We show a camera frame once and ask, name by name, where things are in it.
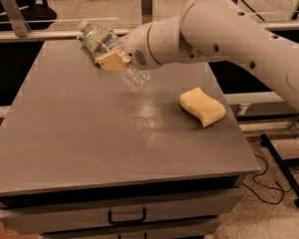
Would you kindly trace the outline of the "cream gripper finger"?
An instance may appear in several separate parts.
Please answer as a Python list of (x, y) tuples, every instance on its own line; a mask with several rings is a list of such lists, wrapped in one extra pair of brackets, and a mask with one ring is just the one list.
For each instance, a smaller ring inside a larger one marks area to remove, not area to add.
[(124, 71), (131, 63), (131, 59), (123, 49), (116, 49), (99, 56), (97, 62), (103, 70)]

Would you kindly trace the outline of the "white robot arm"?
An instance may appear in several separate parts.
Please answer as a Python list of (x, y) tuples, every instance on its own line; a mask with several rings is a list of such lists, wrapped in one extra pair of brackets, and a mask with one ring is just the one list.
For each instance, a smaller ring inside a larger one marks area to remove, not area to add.
[(213, 60), (244, 69), (299, 113), (299, 44), (264, 29), (231, 0), (189, 0), (180, 15), (136, 27), (97, 63), (122, 71)]

